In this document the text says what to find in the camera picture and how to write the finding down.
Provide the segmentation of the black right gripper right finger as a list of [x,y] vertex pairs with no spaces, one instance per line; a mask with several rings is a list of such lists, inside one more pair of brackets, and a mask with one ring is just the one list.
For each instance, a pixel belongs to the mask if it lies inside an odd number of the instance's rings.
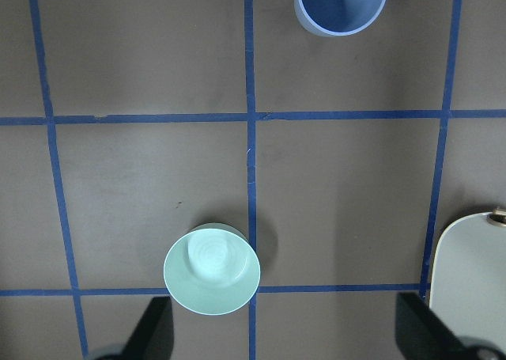
[[405,359],[504,359],[487,344],[466,345],[419,298],[401,292],[395,300],[395,343]]

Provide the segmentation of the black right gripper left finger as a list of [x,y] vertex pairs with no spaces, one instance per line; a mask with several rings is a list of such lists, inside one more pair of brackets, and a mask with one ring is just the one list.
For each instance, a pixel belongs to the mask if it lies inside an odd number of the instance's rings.
[[125,344],[94,350],[87,359],[170,359],[172,352],[172,300],[153,297]]

